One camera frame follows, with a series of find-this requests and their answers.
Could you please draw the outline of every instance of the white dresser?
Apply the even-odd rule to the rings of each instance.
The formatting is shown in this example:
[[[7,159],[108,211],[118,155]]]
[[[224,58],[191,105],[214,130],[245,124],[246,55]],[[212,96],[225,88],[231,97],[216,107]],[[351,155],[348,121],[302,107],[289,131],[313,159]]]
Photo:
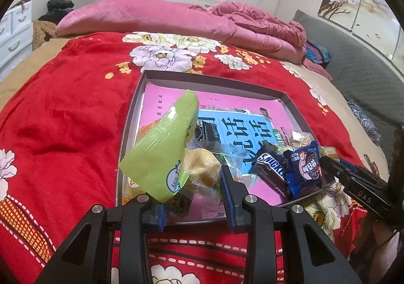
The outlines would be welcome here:
[[[32,53],[32,2],[8,10],[0,19],[0,81]]]

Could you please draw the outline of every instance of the brown knitted fabric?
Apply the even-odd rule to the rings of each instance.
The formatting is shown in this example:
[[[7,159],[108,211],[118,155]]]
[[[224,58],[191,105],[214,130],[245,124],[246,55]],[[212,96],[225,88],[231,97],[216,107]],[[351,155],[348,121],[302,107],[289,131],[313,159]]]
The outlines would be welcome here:
[[[49,34],[52,38],[55,38],[56,24],[48,21],[34,20],[34,41],[32,43],[33,49],[41,47],[45,42],[45,33]]]

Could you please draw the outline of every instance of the beige bed sheet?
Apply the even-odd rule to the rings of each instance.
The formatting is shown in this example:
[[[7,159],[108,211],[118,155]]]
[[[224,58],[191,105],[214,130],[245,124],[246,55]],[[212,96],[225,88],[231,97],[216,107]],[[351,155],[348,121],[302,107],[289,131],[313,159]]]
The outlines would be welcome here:
[[[23,86],[23,84],[44,64],[56,57],[62,47],[72,38],[55,38],[44,43],[41,47],[23,60],[8,76],[0,83],[0,109],[8,100]],[[363,164],[368,166],[364,154],[379,168],[381,177],[387,181],[389,172],[387,161],[383,151],[377,147],[367,136],[359,121],[352,114],[342,94],[323,76],[306,69],[303,66],[283,62],[296,70],[302,78],[316,89],[316,92],[326,101],[327,105],[338,115],[346,127],[351,142]]]

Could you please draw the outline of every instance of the orange grid pattern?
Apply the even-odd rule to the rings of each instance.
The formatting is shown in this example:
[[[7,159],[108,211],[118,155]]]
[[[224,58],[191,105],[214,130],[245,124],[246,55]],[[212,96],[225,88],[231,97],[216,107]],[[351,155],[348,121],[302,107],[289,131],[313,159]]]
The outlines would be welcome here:
[[[50,255],[47,241],[31,224],[30,219],[28,219],[7,197],[0,202],[0,215],[27,241],[28,245],[30,245],[45,262],[48,262]]]

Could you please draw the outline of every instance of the blue snack package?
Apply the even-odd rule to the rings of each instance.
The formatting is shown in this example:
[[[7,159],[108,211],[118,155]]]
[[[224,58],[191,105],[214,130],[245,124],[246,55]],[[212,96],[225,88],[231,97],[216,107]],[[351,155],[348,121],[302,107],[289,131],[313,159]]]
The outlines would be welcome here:
[[[298,198],[303,190],[321,184],[320,154],[316,141],[294,152],[285,151],[284,156],[288,160],[286,181],[294,198]]]

